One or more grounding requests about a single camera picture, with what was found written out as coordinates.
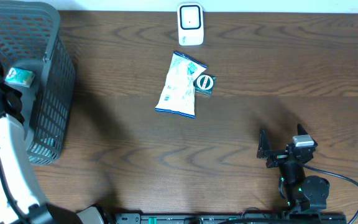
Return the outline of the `teal tissue pack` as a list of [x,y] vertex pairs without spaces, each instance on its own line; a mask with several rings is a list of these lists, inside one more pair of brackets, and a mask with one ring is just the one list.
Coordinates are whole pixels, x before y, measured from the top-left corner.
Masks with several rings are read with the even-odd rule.
[[22,68],[11,67],[5,76],[5,82],[11,85],[23,86],[30,88],[34,81],[35,73]]

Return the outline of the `dark green round-logo box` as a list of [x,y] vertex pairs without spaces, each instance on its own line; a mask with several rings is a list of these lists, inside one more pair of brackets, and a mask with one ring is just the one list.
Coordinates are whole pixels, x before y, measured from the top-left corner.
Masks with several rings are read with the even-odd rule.
[[211,96],[215,83],[215,76],[202,73],[194,82],[195,92]]

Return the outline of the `white blue-edged snack bag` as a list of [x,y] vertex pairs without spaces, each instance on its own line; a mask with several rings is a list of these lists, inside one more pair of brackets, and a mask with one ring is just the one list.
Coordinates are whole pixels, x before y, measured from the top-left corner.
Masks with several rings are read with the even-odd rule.
[[187,54],[174,51],[165,85],[155,110],[194,119],[194,81],[207,67],[207,65],[191,58]]

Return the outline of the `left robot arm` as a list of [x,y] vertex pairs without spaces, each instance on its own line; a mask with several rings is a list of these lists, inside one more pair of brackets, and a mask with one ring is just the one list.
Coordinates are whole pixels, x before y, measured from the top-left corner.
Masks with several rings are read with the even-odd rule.
[[48,201],[24,148],[22,94],[2,76],[0,67],[0,223],[109,223],[97,205],[72,212]]

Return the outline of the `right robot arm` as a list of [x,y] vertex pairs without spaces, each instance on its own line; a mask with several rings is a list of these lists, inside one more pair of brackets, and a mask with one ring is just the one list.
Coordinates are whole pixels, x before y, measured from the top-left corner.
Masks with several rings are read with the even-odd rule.
[[327,207],[329,182],[319,176],[306,176],[304,165],[312,160],[318,143],[297,125],[297,135],[283,150],[273,150],[266,132],[259,132],[257,158],[266,160],[267,168],[277,167],[280,171],[279,193],[287,200],[285,217],[306,213],[319,213]]

